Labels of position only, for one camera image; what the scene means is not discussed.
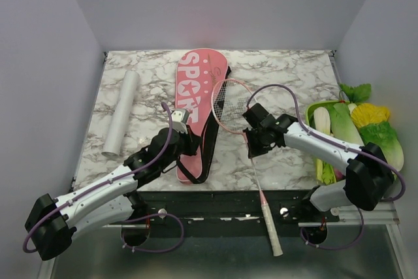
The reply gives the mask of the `white shuttlecock tube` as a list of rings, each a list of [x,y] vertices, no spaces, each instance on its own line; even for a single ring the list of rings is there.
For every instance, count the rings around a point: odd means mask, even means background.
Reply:
[[[107,158],[116,159],[120,155],[121,145],[129,122],[129,115],[138,88],[138,82],[139,75],[137,72],[127,71],[125,73],[102,149],[102,155]]]

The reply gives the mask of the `pink racket bag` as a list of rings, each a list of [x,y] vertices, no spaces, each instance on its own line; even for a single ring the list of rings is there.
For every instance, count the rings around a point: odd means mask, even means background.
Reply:
[[[202,184],[209,176],[219,130],[212,114],[212,89],[230,73],[227,58],[209,48],[191,50],[177,64],[175,107],[189,112],[187,124],[198,136],[197,153],[176,161],[176,176],[183,184]]]

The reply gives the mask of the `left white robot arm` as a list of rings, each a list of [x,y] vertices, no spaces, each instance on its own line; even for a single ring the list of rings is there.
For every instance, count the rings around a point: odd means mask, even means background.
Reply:
[[[164,128],[149,145],[130,155],[108,175],[82,189],[52,198],[40,196],[25,222],[23,250],[43,261],[62,254],[81,230],[78,223],[117,197],[128,197],[149,184],[180,156],[194,156],[202,139],[190,128],[184,133]]]

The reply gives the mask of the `pink badminton racket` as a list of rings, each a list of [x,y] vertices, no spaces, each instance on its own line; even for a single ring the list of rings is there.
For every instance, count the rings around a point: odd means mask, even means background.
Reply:
[[[244,133],[249,123],[243,117],[247,111],[247,101],[251,96],[250,89],[241,81],[229,78],[215,84],[211,94],[212,113],[217,123],[226,131],[243,136],[246,146],[248,138]],[[258,182],[261,210],[274,257],[283,255],[280,239],[274,224],[268,201]]]

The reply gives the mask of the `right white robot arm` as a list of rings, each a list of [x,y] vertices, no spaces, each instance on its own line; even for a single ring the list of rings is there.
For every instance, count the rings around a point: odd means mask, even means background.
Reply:
[[[337,183],[314,188],[305,196],[300,206],[305,220],[313,222],[339,206],[354,205],[372,211],[394,182],[383,151],[374,143],[359,146],[334,139],[288,114],[275,118],[259,103],[247,108],[243,117],[250,126],[244,130],[249,157],[267,154],[273,146],[290,147],[315,156],[345,176]]]

